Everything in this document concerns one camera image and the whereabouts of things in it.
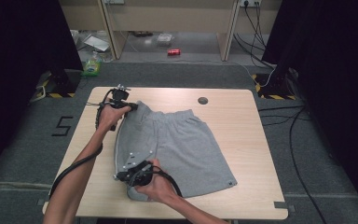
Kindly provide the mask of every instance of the wooden table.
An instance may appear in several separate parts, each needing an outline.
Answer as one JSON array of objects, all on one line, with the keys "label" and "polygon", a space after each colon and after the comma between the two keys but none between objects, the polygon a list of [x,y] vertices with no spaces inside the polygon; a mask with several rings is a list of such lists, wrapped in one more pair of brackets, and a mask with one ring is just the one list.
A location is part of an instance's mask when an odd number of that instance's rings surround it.
[{"label": "wooden table", "polygon": [[[97,87],[89,102],[98,104],[111,88]],[[223,219],[285,219],[286,208],[269,146],[255,106],[247,90],[133,88],[128,102],[143,101],[154,111],[175,112],[191,108],[213,132],[238,185],[188,200]],[[198,102],[208,99],[207,105]],[[86,105],[58,174],[68,167],[95,131],[97,107]],[[130,200],[126,187],[113,178],[113,147],[117,132],[109,132],[97,158],[79,217],[183,218],[161,203]]]}]

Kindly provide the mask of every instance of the wall outlet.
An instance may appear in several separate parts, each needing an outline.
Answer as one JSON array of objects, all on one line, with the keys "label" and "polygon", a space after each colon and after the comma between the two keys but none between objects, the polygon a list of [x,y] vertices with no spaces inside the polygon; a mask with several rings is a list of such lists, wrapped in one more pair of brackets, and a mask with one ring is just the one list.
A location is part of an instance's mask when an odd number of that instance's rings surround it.
[{"label": "wall outlet", "polygon": [[261,6],[261,0],[241,0],[241,7],[245,7],[245,1],[248,1],[248,7],[260,7]]}]

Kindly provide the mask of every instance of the table hole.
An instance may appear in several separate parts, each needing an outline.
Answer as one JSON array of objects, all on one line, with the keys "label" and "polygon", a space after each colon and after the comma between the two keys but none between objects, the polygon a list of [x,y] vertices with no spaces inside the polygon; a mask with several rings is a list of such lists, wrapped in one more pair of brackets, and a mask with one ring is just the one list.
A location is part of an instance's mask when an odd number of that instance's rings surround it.
[{"label": "table hole", "polygon": [[200,98],[199,98],[199,103],[200,103],[200,105],[206,105],[206,104],[208,104],[208,98],[206,98],[206,97],[200,97]]}]

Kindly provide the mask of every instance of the red object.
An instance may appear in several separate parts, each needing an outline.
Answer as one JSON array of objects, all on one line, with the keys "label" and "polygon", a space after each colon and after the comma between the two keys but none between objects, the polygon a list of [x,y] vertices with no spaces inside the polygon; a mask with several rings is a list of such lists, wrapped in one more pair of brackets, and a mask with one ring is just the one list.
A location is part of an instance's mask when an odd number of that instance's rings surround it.
[{"label": "red object", "polygon": [[169,49],[168,56],[172,56],[172,55],[180,55],[180,50],[179,49]]}]

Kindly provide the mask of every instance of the gray carpet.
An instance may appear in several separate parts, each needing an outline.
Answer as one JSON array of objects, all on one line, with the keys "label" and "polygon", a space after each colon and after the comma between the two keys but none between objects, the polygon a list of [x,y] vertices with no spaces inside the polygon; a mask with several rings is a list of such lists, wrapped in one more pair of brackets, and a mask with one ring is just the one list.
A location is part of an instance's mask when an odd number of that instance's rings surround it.
[{"label": "gray carpet", "polygon": [[[251,74],[267,72],[249,67]],[[248,89],[255,86],[246,70],[238,65],[185,63],[104,63],[98,77],[82,78],[74,98],[45,98],[27,108],[17,134],[0,157],[0,223],[41,223],[43,200],[62,162],[90,92],[97,86],[176,87]],[[255,94],[259,109],[303,105],[302,100],[266,100]],[[321,218],[301,185],[289,145],[293,122],[275,116],[293,116],[299,108],[260,111],[270,151],[282,191],[289,207],[289,218],[267,223],[321,223]],[[310,195],[327,223],[358,223],[358,195],[342,168],[329,157],[324,142],[308,112],[293,128],[293,154],[296,166]],[[96,223],[82,217],[80,223]],[[123,223],[122,219],[111,223]],[[266,221],[239,220],[239,223]]]}]

